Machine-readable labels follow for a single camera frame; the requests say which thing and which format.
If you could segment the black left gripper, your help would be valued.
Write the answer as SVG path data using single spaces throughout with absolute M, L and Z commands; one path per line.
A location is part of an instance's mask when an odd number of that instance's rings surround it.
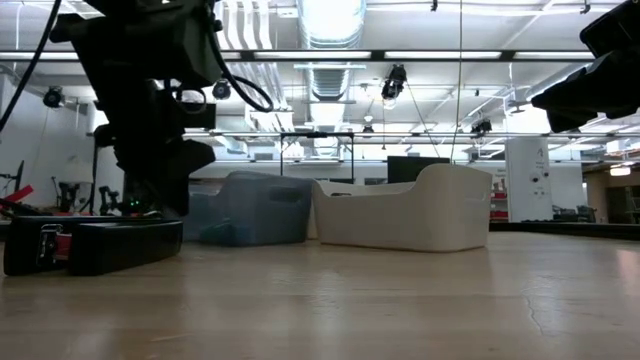
M 103 79 L 96 82 L 96 108 L 108 123 L 94 131 L 100 147 L 115 148 L 116 164 L 124 172 L 120 209 L 125 215 L 161 216 L 163 206 L 150 184 L 124 168 L 119 150 L 171 150 L 167 159 L 164 202 L 176 214 L 189 212 L 189 177 L 216 160 L 210 145 L 183 140 L 183 124 L 174 87 L 154 80 Z

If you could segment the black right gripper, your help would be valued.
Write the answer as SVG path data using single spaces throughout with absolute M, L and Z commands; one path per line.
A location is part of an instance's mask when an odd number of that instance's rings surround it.
M 573 130 L 604 114 L 633 115 L 639 108 L 639 49 L 615 50 L 531 99 L 554 133 Z

